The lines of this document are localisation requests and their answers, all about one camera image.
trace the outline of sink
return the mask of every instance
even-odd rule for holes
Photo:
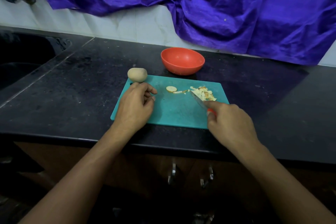
[[[0,30],[0,90],[12,85],[71,46],[59,37]]]

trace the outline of person's right arm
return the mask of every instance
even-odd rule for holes
[[[246,112],[236,105],[204,101],[214,137],[252,173],[284,223],[336,223],[336,217],[263,146]]]

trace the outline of forearm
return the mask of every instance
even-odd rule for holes
[[[112,126],[20,223],[85,223],[111,163],[128,137]]]
[[[335,223],[335,216],[264,147],[236,153],[257,179],[284,223]]]

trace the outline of knife handle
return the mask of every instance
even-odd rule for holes
[[[207,112],[212,112],[217,117],[217,113],[214,110],[212,110],[211,108],[208,108]]]

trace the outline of person's left arm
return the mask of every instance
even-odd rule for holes
[[[156,89],[133,83],[120,100],[115,121],[96,145],[20,221],[86,223],[115,157],[152,114]]]

